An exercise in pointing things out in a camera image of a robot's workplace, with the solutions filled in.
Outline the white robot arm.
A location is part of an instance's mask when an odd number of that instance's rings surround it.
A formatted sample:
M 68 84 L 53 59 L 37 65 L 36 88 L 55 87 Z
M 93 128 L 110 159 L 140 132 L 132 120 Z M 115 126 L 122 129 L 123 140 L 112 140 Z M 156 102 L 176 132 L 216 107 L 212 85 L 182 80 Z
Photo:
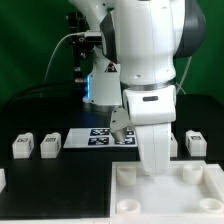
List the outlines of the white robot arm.
M 146 174 L 163 173 L 170 161 L 176 119 L 175 57 L 192 55 L 205 37 L 196 0 L 68 0 L 86 19 L 93 70 L 84 105 L 111 113 L 114 139 L 135 131 Z

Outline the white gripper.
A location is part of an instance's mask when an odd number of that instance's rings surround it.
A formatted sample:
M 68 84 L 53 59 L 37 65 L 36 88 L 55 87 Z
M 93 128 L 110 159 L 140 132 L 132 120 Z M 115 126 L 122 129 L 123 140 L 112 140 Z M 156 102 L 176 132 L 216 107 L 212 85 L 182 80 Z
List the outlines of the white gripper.
M 171 123 L 176 120 L 175 86 L 152 91 L 125 90 L 123 100 L 136 134 L 144 173 L 166 173 L 170 162 Z

